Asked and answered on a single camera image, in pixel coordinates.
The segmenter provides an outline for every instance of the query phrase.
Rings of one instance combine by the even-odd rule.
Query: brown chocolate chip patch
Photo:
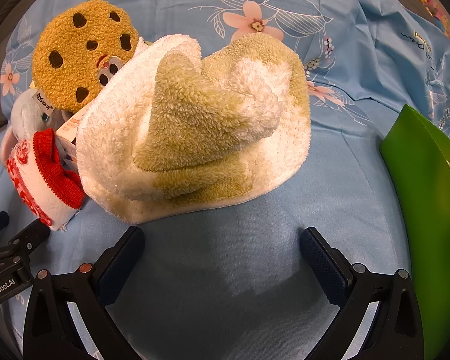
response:
[[[125,51],[131,50],[132,45],[130,43],[130,35],[122,34],[120,36],[120,44],[122,45],[122,49],[124,49]]]
[[[50,61],[50,65],[52,65],[54,69],[58,69],[63,65],[63,58],[57,50],[54,50],[50,53],[50,55],[48,56],[48,60]]]
[[[110,18],[113,21],[120,21],[120,16],[116,12],[110,12]]]
[[[94,40],[89,40],[87,42],[87,50],[90,50],[90,51],[95,50],[97,48],[97,46],[98,46],[98,43]]]
[[[85,24],[87,24],[87,19],[85,19],[85,16],[82,15],[80,12],[77,12],[75,15],[73,15],[73,25],[77,28],[83,27]]]
[[[88,96],[88,89],[83,86],[79,86],[75,92],[75,95],[77,96],[77,103],[81,103]]]

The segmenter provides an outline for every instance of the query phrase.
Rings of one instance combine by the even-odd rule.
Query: green bag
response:
[[[450,140],[405,105],[380,151],[402,207],[431,360],[450,339]]]

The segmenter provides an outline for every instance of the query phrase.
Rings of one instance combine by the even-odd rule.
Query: fabric tag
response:
[[[43,89],[39,88],[39,90],[37,90],[34,94],[34,100],[40,106],[41,110],[47,114],[47,116],[51,116],[55,107],[48,102]]]

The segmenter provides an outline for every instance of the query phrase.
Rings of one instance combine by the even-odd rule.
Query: flower center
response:
[[[253,23],[250,26],[252,30],[255,30],[256,32],[262,32],[264,27],[262,20],[257,19],[253,19]]]

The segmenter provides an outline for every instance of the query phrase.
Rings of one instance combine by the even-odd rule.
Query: blue bedsheet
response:
[[[2,97],[11,106],[31,81],[42,29],[86,0],[37,0],[7,47],[19,82]],[[203,56],[230,42],[223,12],[243,15],[247,0],[108,0],[127,10],[141,36],[198,39]],[[301,261],[298,228],[315,226],[351,262],[372,271],[409,269],[407,238],[394,186],[378,151],[403,104],[450,137],[450,41],[396,0],[253,0],[267,26],[304,63],[312,139],[300,171],[276,190],[234,207],[142,225],[138,262],[109,312],[149,360],[296,360],[306,357],[337,308]],[[0,246],[34,217],[0,165],[0,210],[10,214]],[[32,256],[34,273],[75,270],[95,261],[128,225],[89,200],[67,231],[54,232]],[[3,306],[19,338],[30,290]],[[90,353],[96,353],[73,310]],[[372,314],[367,315],[370,324]],[[349,354],[366,333],[360,330]]]

